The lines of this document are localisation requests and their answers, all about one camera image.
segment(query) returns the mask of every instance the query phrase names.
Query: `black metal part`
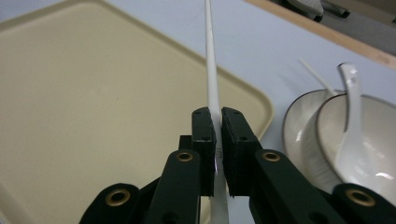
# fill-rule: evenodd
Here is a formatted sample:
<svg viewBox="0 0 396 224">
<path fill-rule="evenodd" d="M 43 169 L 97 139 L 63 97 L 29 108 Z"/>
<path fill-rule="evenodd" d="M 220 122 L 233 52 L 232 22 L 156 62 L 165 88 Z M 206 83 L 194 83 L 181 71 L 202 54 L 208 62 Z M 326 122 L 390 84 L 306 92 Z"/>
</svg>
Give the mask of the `black metal part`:
<svg viewBox="0 0 396 224">
<path fill-rule="evenodd" d="M 199 223 L 200 155 L 181 149 L 169 155 L 145 223 Z"/>
<path fill-rule="evenodd" d="M 80 224 L 130 224 L 139 189 L 133 185 L 115 184 L 102 190 L 85 211 Z"/>
<path fill-rule="evenodd" d="M 192 136 L 181 135 L 178 139 L 178 149 L 192 149 Z"/>
<path fill-rule="evenodd" d="M 213 196 L 216 134 L 209 108 L 192 112 L 191 127 L 191 149 L 201 156 L 201 196 Z"/>
<path fill-rule="evenodd" d="M 345 223 L 323 196 L 282 153 L 264 149 L 255 153 L 258 188 L 276 214 L 277 223 Z"/>
<path fill-rule="evenodd" d="M 396 208 L 377 193 L 359 185 L 336 186 L 330 202 L 348 223 L 396 223 Z"/>
<path fill-rule="evenodd" d="M 249 196 L 254 184 L 249 165 L 254 152 L 262 149 L 262 146 L 240 111 L 223 107 L 221 113 L 224 174 L 230 194 Z"/>
<path fill-rule="evenodd" d="M 396 208 L 353 184 L 332 195 L 315 189 L 282 153 L 262 149 L 237 110 L 222 109 L 224 173 L 233 196 L 249 196 L 256 223 L 396 223 Z M 200 196 L 213 194 L 216 136 L 207 107 L 192 113 L 163 175 L 139 190 L 116 184 L 99 193 L 81 224 L 198 223 Z"/>
</svg>

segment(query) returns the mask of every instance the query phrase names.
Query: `wooden edge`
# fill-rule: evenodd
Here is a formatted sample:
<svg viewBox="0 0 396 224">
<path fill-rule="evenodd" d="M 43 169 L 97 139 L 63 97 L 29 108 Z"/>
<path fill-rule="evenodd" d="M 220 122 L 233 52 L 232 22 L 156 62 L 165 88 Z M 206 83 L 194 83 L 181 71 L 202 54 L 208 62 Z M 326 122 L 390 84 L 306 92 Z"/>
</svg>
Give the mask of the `wooden edge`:
<svg viewBox="0 0 396 224">
<path fill-rule="evenodd" d="M 287 21 L 290 21 L 304 28 L 305 30 L 320 35 L 321 37 L 326 38 L 346 49 L 350 49 L 368 59 L 384 64 L 385 66 L 392 69 L 396 69 L 396 57 L 382 50 L 376 49 L 352 37 L 336 32 L 326 26 L 309 20 L 308 18 L 298 15 L 297 13 L 294 13 L 268 0 L 246 0 L 246 2 L 256 7 L 260 7 L 263 10 L 277 15 L 278 17 L 281 17 Z"/>
</svg>

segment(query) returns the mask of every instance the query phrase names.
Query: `spoon handle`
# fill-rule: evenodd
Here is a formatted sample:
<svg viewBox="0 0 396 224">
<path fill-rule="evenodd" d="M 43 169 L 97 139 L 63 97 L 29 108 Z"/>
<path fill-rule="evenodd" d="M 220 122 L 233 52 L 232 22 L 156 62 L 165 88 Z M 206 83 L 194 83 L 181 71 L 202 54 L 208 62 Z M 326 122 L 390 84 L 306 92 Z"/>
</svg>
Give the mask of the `spoon handle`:
<svg viewBox="0 0 396 224">
<path fill-rule="evenodd" d="M 338 66 L 344 79 L 347 91 L 347 123 L 346 133 L 354 136 L 352 139 L 361 139 L 361 79 L 354 64 L 342 63 Z"/>
</svg>

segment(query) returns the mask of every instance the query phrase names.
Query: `white bowl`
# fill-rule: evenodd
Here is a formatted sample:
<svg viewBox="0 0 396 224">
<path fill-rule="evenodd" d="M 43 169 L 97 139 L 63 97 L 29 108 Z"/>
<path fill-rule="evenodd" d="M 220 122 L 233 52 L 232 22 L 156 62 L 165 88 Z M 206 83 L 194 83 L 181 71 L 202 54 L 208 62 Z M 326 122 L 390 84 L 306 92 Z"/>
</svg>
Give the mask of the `white bowl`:
<svg viewBox="0 0 396 224">
<path fill-rule="evenodd" d="M 305 126 L 321 105 L 332 95 L 326 90 L 311 91 L 297 98 L 289 107 L 283 121 L 283 146 L 291 162 L 305 174 L 302 158 L 302 136 Z"/>
<path fill-rule="evenodd" d="M 396 204 L 396 107 L 363 96 L 362 109 L 363 144 L 374 161 L 380 186 L 374 191 Z M 337 184 L 356 183 L 355 174 L 332 167 L 346 117 L 345 95 L 332 98 L 325 90 L 311 91 L 293 102 L 283 123 L 283 144 L 289 159 L 314 186 L 329 193 Z"/>
<path fill-rule="evenodd" d="M 362 141 L 375 171 L 374 191 L 396 204 L 396 106 L 370 96 L 362 97 Z M 347 123 L 347 97 L 329 99 L 318 111 L 317 136 L 328 163 L 344 182 L 359 184 L 359 169 L 334 167 L 334 158 Z"/>
</svg>

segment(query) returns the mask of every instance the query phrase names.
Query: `brass screw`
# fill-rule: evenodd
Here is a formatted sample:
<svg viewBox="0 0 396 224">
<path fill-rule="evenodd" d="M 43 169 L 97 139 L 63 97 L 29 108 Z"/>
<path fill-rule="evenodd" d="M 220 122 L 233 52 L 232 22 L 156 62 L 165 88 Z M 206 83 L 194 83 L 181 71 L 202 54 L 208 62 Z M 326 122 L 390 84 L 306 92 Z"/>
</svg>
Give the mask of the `brass screw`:
<svg viewBox="0 0 396 224">
<path fill-rule="evenodd" d="M 262 154 L 262 158 L 267 161 L 280 161 L 280 156 L 274 152 L 265 152 Z"/>
<path fill-rule="evenodd" d="M 177 159 L 179 161 L 191 161 L 193 158 L 192 154 L 188 152 L 181 152 L 177 154 Z"/>
<path fill-rule="evenodd" d="M 125 204 L 131 198 L 127 189 L 114 189 L 106 197 L 106 203 L 109 206 L 116 207 Z"/>
<path fill-rule="evenodd" d="M 346 196 L 350 201 L 362 206 L 371 207 L 375 205 L 375 199 L 359 189 L 347 189 Z"/>
</svg>

